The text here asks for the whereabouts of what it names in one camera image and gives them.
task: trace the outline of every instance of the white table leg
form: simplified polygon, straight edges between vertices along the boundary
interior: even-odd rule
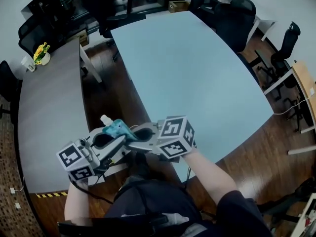
[[[295,154],[309,152],[309,151],[312,151],[312,150],[316,150],[316,145],[308,146],[308,147],[304,147],[304,148],[299,148],[299,149],[289,150],[287,152],[287,154],[288,155],[295,155]]]
[[[270,27],[267,29],[266,33],[263,35],[261,41],[264,41],[268,35],[268,33],[271,31],[271,29],[274,27],[274,25],[276,24],[276,21],[273,21],[270,25]]]
[[[95,67],[91,63],[89,57],[87,56],[87,54],[85,53],[81,45],[80,45],[80,57],[85,63],[85,65],[87,66],[87,69],[89,70],[89,72],[93,74],[93,76],[97,79],[98,82],[102,82],[101,77],[99,76],[98,72],[95,70]]]
[[[250,41],[250,39],[251,39],[252,35],[254,34],[255,30],[257,29],[259,23],[260,23],[260,19],[256,18],[256,21],[253,24],[253,27],[251,28],[251,31],[248,35],[247,43]]]
[[[293,74],[293,70],[290,69],[284,76],[282,76],[279,80],[277,80],[274,84],[272,84],[267,90],[265,90],[263,93],[267,95],[272,90],[274,90],[276,87],[278,87],[285,79],[287,79],[291,74]]]
[[[309,132],[309,131],[312,131],[312,130],[314,130],[314,129],[316,129],[316,126],[311,126],[311,127],[309,127],[309,128],[306,128],[306,129],[304,129],[304,130],[301,130],[301,133],[306,133],[306,132]]]

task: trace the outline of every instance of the forearm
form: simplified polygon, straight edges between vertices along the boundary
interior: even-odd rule
[[[85,182],[77,182],[77,185],[85,190],[88,190],[88,184]],[[89,217],[89,200],[88,195],[78,190],[70,183],[68,196],[65,205],[65,220],[75,218]]]
[[[216,164],[206,159],[197,149],[183,156],[216,204],[228,192],[237,190],[234,180]]]

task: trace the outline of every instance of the bottle cap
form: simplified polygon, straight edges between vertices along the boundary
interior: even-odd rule
[[[109,118],[108,116],[106,116],[106,115],[102,115],[101,118],[100,118],[100,120],[103,122],[103,124],[104,124],[105,126],[109,126],[109,125],[111,125],[111,124],[113,123],[113,120],[110,119],[110,118]]]

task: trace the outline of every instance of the black shirt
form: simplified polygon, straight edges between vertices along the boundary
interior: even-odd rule
[[[217,222],[213,224],[202,220],[187,193],[169,183],[147,180],[135,182],[123,189],[105,215],[106,218],[144,215],[148,211],[180,214],[182,219],[187,219],[183,224],[185,229],[196,230],[186,236],[272,236],[254,201],[245,199],[239,191],[229,192],[222,197],[217,206]]]

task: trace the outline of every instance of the table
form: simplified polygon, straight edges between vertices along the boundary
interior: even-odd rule
[[[75,39],[23,78],[18,115],[20,160],[29,193],[67,190],[69,179],[56,153],[89,134]]]
[[[306,67],[306,64],[302,61],[294,63],[292,68],[284,75],[282,76],[277,82],[275,82],[273,85],[271,85],[264,94],[269,94],[273,89],[275,89],[278,85],[280,85],[285,79],[287,79],[289,76],[293,75],[294,78],[297,81],[298,86],[300,87],[301,91],[303,92],[304,98],[307,99],[311,96],[311,88],[314,89],[314,92],[316,92],[316,84],[312,77],[312,75],[309,73],[308,68]],[[309,132],[314,129],[316,129],[316,94],[312,95],[307,101],[308,108],[310,110],[312,119],[313,119],[313,126],[301,130],[301,133]],[[308,146],[300,149],[294,149],[289,150],[289,155],[294,154],[300,154],[308,151],[316,150],[316,145]]]
[[[187,115],[201,152],[217,162],[273,111],[236,54],[191,12],[138,21],[111,31],[152,121]],[[188,166],[173,164],[181,181]]]
[[[231,0],[218,0],[218,1],[223,2],[223,3],[231,2]],[[254,34],[255,30],[257,29],[257,27],[259,26],[261,22],[266,22],[270,24],[269,28],[267,29],[266,33],[262,37],[261,41],[264,41],[266,39],[267,35],[269,34],[269,32],[272,30],[275,23],[277,22],[276,17],[272,14],[272,12],[270,12],[267,8],[263,7],[262,5],[258,4],[256,1],[254,0],[251,0],[251,1],[256,6],[257,13],[256,13],[256,19],[255,19],[254,25],[249,33],[247,43],[249,42],[249,40],[251,39],[252,35]]]

